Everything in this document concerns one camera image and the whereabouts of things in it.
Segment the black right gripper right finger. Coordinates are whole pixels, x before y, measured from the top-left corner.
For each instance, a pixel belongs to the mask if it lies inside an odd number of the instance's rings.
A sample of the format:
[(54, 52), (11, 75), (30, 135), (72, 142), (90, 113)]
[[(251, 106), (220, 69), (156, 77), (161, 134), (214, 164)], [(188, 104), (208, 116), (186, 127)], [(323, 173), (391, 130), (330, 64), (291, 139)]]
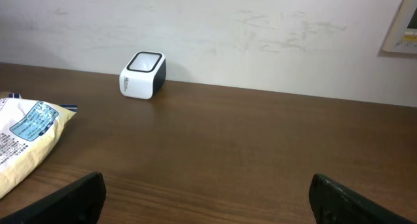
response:
[(313, 175), (308, 197), (320, 224), (413, 224), (324, 174)]

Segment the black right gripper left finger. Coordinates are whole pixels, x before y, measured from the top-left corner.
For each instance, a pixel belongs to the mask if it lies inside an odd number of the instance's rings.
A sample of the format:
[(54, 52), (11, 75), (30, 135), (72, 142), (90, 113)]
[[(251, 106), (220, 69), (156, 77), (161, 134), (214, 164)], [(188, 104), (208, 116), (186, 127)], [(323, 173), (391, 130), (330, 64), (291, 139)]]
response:
[(104, 177), (93, 172), (1, 218), (1, 224), (96, 224), (105, 200)]

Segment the cream snack bag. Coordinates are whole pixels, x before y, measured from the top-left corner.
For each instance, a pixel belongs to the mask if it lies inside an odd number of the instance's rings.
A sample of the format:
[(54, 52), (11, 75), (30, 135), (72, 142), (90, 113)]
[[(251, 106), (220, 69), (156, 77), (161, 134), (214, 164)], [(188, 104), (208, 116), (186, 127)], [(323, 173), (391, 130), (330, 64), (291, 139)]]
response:
[(56, 105), (1, 93), (1, 197), (44, 161), (77, 110), (74, 104)]

